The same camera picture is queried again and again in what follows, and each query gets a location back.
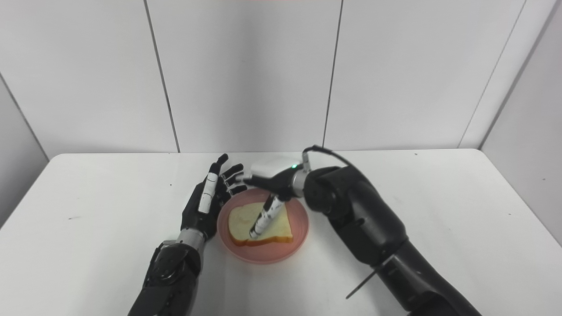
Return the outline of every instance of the bread slice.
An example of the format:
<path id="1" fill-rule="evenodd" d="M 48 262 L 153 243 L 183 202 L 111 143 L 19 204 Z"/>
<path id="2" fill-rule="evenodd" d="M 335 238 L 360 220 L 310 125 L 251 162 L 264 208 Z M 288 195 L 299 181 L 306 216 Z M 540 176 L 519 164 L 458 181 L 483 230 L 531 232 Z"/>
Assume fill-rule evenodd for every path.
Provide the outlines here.
<path id="1" fill-rule="evenodd" d="M 230 239 L 237 246 L 260 246 L 271 242 L 293 242 L 287 209 L 282 206 L 279 214 L 271 221 L 260 237 L 250 239 L 250 228 L 264 207 L 263 202 L 235 207 L 228 216 Z"/>

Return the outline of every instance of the table surface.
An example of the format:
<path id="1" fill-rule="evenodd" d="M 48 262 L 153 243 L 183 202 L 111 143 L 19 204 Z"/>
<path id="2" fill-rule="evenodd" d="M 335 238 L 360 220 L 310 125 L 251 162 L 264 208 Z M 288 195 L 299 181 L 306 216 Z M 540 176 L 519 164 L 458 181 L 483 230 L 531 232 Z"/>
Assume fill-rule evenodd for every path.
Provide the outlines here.
<path id="1" fill-rule="evenodd" d="M 299 156 L 298 153 L 283 153 Z M 483 315 L 559 315 L 562 249 L 476 150 L 349 151 L 412 243 Z M 249 166 L 263 153 L 230 154 Z M 126 315 L 154 248 L 177 236 L 219 154 L 64 154 L 0 229 L 0 315 Z M 313 168 L 332 165 L 313 154 Z M 321 214 L 303 247 L 251 265 L 218 238 L 192 315 L 405 315 Z"/>

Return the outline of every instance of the pink plate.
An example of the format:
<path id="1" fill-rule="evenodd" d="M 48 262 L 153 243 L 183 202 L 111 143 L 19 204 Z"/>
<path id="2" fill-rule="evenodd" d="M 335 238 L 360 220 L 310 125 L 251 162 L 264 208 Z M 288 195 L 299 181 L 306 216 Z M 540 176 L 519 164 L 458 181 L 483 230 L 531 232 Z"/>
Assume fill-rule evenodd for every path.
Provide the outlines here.
<path id="1" fill-rule="evenodd" d="M 220 239 L 226 248 L 233 255 L 243 261 L 254 264 L 270 264 L 282 261 L 302 246 L 309 233 L 309 217 L 302 204 L 296 199 L 292 199 L 285 203 L 291 232 L 293 233 L 293 242 L 282 243 L 272 242 L 261 246 L 236 246 L 230 239 L 228 231 L 228 215 L 233 208 L 243 206 L 250 203 L 265 202 L 269 192 L 262 189 L 249 189 L 233 196 L 224 206 L 217 220 L 217 231 Z"/>

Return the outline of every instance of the robotic arm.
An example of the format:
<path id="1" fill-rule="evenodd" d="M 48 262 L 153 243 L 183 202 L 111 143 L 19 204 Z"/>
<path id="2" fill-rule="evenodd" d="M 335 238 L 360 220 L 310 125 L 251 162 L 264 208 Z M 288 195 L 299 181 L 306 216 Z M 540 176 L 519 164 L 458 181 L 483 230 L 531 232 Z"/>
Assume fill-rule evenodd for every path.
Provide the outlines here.
<path id="1" fill-rule="evenodd" d="M 312 171 L 309 151 L 334 156 L 347 166 Z M 412 316 L 478 316 L 478 311 L 423 258 L 404 224 L 367 178 L 349 161 L 323 147 L 304 150 L 303 163 L 271 178 L 251 176 L 247 184 L 278 196 L 304 197 L 328 217 L 355 258 L 374 269 Z"/>
<path id="2" fill-rule="evenodd" d="M 334 156 L 346 166 L 311 170 L 310 151 Z M 273 174 L 254 172 L 250 177 L 240 173 L 242 165 L 219 176 L 226 159 L 223 155 L 211 165 L 205 180 L 193 191 L 182 213 L 178 239 L 155 250 L 129 316 L 189 315 L 205 242 L 216 233 L 222 205 L 246 189 L 235 186 L 239 180 L 266 189 L 281 201 L 303 197 L 310 209 L 328 218 L 355 258 L 373 268 L 373 274 L 379 275 L 409 315 L 480 316 L 410 243 L 404 224 L 369 180 L 340 155 L 312 146 L 304 150 L 302 163 L 276 166 Z"/>

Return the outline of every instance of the white wall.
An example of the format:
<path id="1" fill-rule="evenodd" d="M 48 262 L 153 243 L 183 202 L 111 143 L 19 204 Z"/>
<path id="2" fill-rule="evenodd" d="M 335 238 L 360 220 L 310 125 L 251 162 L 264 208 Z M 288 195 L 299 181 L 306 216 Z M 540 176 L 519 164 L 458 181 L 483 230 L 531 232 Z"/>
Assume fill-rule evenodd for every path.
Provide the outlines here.
<path id="1" fill-rule="evenodd" d="M 339 0 L 149 0 L 183 152 L 321 143 Z"/>
<path id="2" fill-rule="evenodd" d="M 529 36 L 509 48 L 526 56 L 554 3 L 533 2 L 344 1 L 326 146 L 456 148 L 519 13 L 533 21 L 514 30 L 515 38 Z M 498 75 L 511 82 L 523 59 Z M 480 141 L 488 127 L 478 124 Z"/>
<path id="3" fill-rule="evenodd" d="M 561 34 L 559 6 L 483 146 L 484 153 L 560 243 Z"/>
<path id="4" fill-rule="evenodd" d="M 326 146 L 477 147 L 554 1 L 345 1 Z M 0 71 L 49 157 L 176 151 L 170 112 L 185 152 L 322 143 L 340 0 L 146 2 L 2 2 Z"/>
<path id="5" fill-rule="evenodd" d="M 49 157 L 177 151 L 142 1 L 1 7 L 0 71 Z"/>
<path id="6" fill-rule="evenodd" d="M 0 78 L 0 227 L 46 164 L 47 158 Z"/>

